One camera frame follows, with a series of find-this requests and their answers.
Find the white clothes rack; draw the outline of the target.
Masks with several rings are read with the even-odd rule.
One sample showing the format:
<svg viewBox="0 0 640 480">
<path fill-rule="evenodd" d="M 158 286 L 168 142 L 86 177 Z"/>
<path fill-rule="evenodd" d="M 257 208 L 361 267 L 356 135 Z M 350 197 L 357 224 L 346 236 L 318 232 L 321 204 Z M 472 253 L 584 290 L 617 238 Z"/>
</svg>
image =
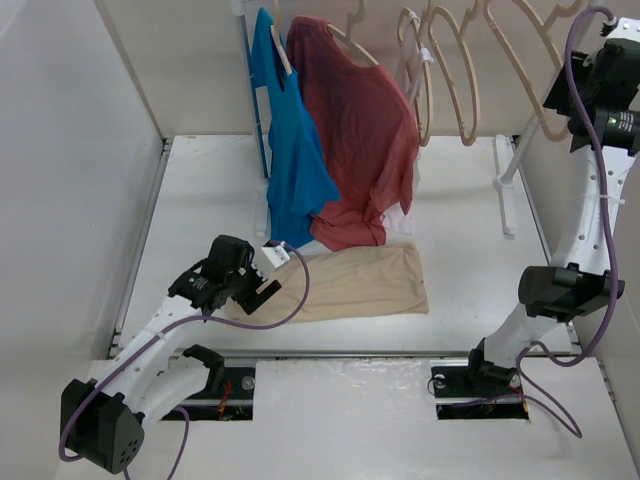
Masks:
<svg viewBox="0 0 640 480">
<path fill-rule="evenodd" d="M 231 8 L 231 13 L 236 19 L 236 26 L 238 29 L 238 34 L 239 34 L 239 39 L 241 44 L 242 58 L 244 61 L 244 66 L 245 66 L 246 75 L 247 75 L 249 98 L 251 100 L 250 107 L 251 107 L 251 112 L 253 117 L 253 137 L 257 147 L 257 153 L 258 153 L 260 169 L 261 169 L 260 170 L 261 173 L 259 176 L 261 180 L 259 180 L 258 183 L 256 184 L 257 185 L 256 189 L 257 189 L 257 192 L 259 194 L 261 193 L 263 196 L 258 197 L 257 207 L 256 207 L 256 219 L 254 222 L 254 230 L 255 230 L 256 236 L 266 238 L 270 231 L 269 207 L 266 201 L 266 189 L 269 184 L 270 174 L 269 174 L 269 168 L 267 165 L 268 163 L 267 156 L 265 153 L 266 152 L 265 146 L 264 146 L 265 137 L 262 132 L 256 87 L 253 81 L 254 79 L 253 67 L 250 59 L 251 55 L 250 55 L 250 46 L 249 46 L 248 30 L 247 30 L 247 23 L 246 23 L 246 11 L 245 11 L 246 10 L 245 4 L 249 2 L 251 1 L 229 1 L 229 4 Z M 476 1 L 474 6 L 470 10 L 466 11 L 462 24 L 459 26 L 459 28 L 455 26 L 452 27 L 456 35 L 456 41 L 458 42 L 461 51 L 466 51 L 465 49 L 467 49 L 466 40 L 463 39 L 464 32 L 466 32 L 467 24 L 477 16 L 477 11 L 479 11 L 478 9 L 480 8 L 479 5 L 483 4 L 482 2 L 483 1 Z M 472 90 L 471 92 L 472 100 L 475 105 L 473 108 L 477 110 L 476 113 L 478 113 L 479 115 L 480 107 L 479 107 L 479 100 L 476 98 L 477 82 L 475 77 L 476 75 L 475 67 L 471 66 L 471 60 L 470 60 L 471 57 L 467 55 L 468 53 L 469 52 L 467 51 L 465 55 L 468 57 L 467 60 L 469 60 L 467 65 L 469 67 L 467 69 L 468 70 L 467 73 L 468 73 L 469 82 Z M 453 105 L 455 107 L 454 110 L 458 112 L 459 102 L 454 98 L 455 97 L 454 93 L 452 93 L 454 92 L 454 90 L 452 90 L 454 89 L 454 84 L 452 83 L 452 81 L 450 81 L 450 78 L 448 77 L 448 74 L 446 74 L 446 72 L 443 73 L 443 75 L 447 77 L 445 78 L 445 80 L 447 82 L 448 87 L 451 87 L 450 96 L 451 96 Z M 475 113 L 474 115 L 475 115 L 474 122 L 477 123 L 479 117 Z M 524 158 L 523 157 L 524 152 L 528 148 L 528 145 L 533 139 L 538 127 L 540 127 L 539 122 L 534 118 L 534 115 L 533 115 L 525 128 L 525 131 L 523 134 L 524 136 L 521 137 L 521 139 L 524 140 L 524 146 L 519 146 L 516 148 L 515 153 L 513 154 L 513 157 L 511 158 L 508 164 L 506 164 L 503 161 L 503 160 L 506 160 L 505 155 L 507 154 L 507 147 L 506 146 L 504 148 L 501 146 L 499 147 L 498 137 L 501 137 L 501 136 L 497 135 L 494 139 L 494 147 L 495 147 L 494 157 L 496 162 L 497 176 L 493 181 L 493 186 L 496 192 L 498 193 L 501 218 L 502 218 L 502 229 L 503 229 L 503 233 L 507 237 L 515 237 L 515 234 L 517 231 L 515 203 L 514 203 L 515 202 L 514 200 L 515 199 L 515 196 L 514 196 L 515 195 L 514 194 L 515 173 L 518 170 L 519 165 L 522 159 Z"/>
</svg>

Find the beige hanger under white garment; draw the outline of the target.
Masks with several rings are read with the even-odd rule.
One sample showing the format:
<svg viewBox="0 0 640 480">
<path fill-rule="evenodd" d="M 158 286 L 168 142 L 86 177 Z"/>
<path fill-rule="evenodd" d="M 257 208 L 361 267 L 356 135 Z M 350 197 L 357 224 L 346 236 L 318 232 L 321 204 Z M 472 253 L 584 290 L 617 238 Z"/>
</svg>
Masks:
<svg viewBox="0 0 640 480">
<path fill-rule="evenodd" d="M 420 145 L 431 139 L 433 92 L 431 66 L 434 58 L 420 37 L 421 20 L 410 8 L 403 7 L 397 25 L 399 60 L 395 81 L 414 110 Z"/>
</svg>

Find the white garment on hanger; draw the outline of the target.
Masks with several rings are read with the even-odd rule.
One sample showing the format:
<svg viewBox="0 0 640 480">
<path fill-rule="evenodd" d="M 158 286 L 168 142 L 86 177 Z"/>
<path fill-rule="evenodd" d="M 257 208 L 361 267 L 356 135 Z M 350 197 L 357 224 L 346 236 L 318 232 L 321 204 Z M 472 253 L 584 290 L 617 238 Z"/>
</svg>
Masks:
<svg viewBox="0 0 640 480">
<path fill-rule="evenodd" d="M 395 84 L 404 99 L 400 101 L 401 124 L 392 143 L 389 169 L 385 174 L 385 200 L 381 221 L 383 226 L 391 232 L 411 235 L 414 233 L 411 208 L 414 194 L 421 180 L 418 161 L 423 147 L 420 145 L 414 110 L 396 81 Z"/>
</svg>

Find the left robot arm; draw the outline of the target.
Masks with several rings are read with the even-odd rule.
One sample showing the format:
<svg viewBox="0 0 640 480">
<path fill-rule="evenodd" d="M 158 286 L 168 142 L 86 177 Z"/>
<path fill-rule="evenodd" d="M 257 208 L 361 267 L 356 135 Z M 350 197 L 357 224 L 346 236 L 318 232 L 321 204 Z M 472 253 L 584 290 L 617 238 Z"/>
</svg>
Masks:
<svg viewBox="0 0 640 480">
<path fill-rule="evenodd" d="M 85 459 L 117 475 L 147 431 L 184 399 L 223 387 L 224 359 L 204 347 L 204 327 L 229 300 L 251 315 L 281 288 L 272 274 L 290 259 L 285 242 L 260 248 L 228 235 L 169 286 L 159 309 L 107 369 L 61 394 L 61 460 Z"/>
</svg>

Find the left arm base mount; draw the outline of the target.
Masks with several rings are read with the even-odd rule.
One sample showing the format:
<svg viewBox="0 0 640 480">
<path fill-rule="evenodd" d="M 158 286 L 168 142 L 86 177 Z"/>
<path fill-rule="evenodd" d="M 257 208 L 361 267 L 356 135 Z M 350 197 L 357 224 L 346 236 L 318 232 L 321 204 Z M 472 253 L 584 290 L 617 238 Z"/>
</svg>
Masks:
<svg viewBox="0 0 640 480">
<path fill-rule="evenodd" d="M 226 366 L 221 380 L 209 380 L 205 388 L 178 406 L 191 421 L 250 421 L 253 418 L 256 369 Z"/>
</svg>

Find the beige hanger under blue shirt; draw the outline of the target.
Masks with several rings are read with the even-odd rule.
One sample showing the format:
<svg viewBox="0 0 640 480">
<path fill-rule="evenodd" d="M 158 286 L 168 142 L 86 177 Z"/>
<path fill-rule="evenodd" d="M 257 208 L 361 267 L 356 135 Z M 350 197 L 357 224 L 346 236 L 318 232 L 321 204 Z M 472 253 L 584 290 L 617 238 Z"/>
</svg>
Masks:
<svg viewBox="0 0 640 480">
<path fill-rule="evenodd" d="M 293 73 L 293 69 L 287 57 L 286 49 L 282 44 L 282 39 L 280 34 L 280 25 L 281 25 L 281 19 L 282 19 L 280 1 L 273 0 L 273 7 L 274 7 L 274 13 L 273 13 L 273 23 L 271 25 L 271 36 L 272 36 L 272 40 L 276 48 L 276 51 L 278 53 L 278 56 L 281 60 L 281 63 L 285 72 L 285 76 L 289 77 Z"/>
</svg>

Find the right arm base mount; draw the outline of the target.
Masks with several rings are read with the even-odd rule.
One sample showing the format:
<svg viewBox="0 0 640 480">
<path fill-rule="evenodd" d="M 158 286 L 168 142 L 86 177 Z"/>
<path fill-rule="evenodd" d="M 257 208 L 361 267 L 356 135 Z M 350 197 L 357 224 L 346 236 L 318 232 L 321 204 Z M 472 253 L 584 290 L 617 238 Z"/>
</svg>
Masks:
<svg viewBox="0 0 640 480">
<path fill-rule="evenodd" d="M 514 380 L 472 375 L 465 359 L 430 362 L 428 392 L 438 420 L 528 420 L 519 377 Z"/>
</svg>

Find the beige trousers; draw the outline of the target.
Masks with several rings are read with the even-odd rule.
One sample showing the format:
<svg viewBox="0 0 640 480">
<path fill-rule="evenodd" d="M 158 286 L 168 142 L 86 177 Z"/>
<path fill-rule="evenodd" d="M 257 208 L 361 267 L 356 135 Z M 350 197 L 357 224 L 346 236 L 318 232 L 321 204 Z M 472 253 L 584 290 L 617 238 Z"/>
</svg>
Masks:
<svg viewBox="0 0 640 480">
<path fill-rule="evenodd" d="M 275 271 L 281 284 L 251 315 L 229 300 L 226 315 L 241 323 L 267 325 L 284 319 L 304 300 L 295 322 L 429 312 L 421 258 L 411 242 L 357 247 L 293 257 Z"/>
</svg>

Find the red t-shirt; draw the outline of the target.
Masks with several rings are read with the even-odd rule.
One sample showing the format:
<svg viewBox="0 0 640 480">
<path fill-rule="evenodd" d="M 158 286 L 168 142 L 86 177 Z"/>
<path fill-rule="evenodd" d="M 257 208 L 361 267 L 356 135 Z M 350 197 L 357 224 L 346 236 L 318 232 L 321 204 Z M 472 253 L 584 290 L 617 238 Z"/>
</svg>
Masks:
<svg viewBox="0 0 640 480">
<path fill-rule="evenodd" d="M 297 16 L 286 49 L 298 73 L 301 97 L 322 145 L 340 199 L 312 220 L 313 237 L 332 251 L 381 246 L 389 154 L 401 124 L 404 99 L 382 65 L 353 62 L 322 19 Z"/>
</svg>

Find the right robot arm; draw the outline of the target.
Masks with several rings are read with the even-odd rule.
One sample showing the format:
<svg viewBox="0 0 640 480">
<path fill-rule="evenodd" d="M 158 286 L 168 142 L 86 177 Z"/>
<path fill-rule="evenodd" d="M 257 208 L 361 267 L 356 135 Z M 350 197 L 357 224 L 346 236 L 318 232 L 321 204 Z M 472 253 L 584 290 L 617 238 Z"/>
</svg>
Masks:
<svg viewBox="0 0 640 480">
<path fill-rule="evenodd" d="M 570 95 L 571 72 L 599 145 L 591 141 Z M 595 54 L 579 51 L 555 80 L 544 105 L 567 117 L 573 183 L 569 219 L 551 262 L 521 276 L 518 304 L 501 327 L 470 352 L 462 381 L 473 393 L 506 385 L 516 358 L 560 323 L 606 306 L 624 292 L 614 281 L 603 228 L 613 227 L 626 177 L 639 153 L 639 114 L 630 104 L 639 90 L 639 43 L 609 38 Z"/>
</svg>

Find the beige hanger under red shirt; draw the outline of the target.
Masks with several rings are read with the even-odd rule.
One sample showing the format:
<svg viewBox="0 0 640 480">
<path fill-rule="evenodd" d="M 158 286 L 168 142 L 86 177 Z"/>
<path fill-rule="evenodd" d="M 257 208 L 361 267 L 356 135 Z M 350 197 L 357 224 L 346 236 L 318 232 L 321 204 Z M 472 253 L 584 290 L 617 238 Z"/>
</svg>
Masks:
<svg viewBox="0 0 640 480">
<path fill-rule="evenodd" d="M 355 12 L 347 14 L 347 23 L 345 30 L 341 30 L 335 25 L 328 23 L 327 31 L 344 46 L 346 46 L 356 57 L 363 61 L 366 66 L 375 67 L 378 61 L 353 37 L 354 27 L 365 20 L 366 17 L 366 0 L 359 0 L 358 7 Z"/>
</svg>

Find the blue t-shirt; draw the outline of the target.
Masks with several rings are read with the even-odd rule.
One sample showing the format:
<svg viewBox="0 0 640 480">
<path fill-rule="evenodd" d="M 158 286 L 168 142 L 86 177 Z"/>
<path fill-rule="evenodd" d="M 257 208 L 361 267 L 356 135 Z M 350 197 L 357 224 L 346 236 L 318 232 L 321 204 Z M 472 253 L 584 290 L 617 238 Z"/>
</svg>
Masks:
<svg viewBox="0 0 640 480">
<path fill-rule="evenodd" d="M 251 47 L 253 85 L 264 87 L 271 124 L 268 144 L 271 169 L 266 200 L 271 238 L 299 248 L 313 240 L 312 219 L 325 205 L 340 199 L 329 175 L 316 125 L 303 104 L 298 75 L 268 11 L 258 11 Z"/>
</svg>

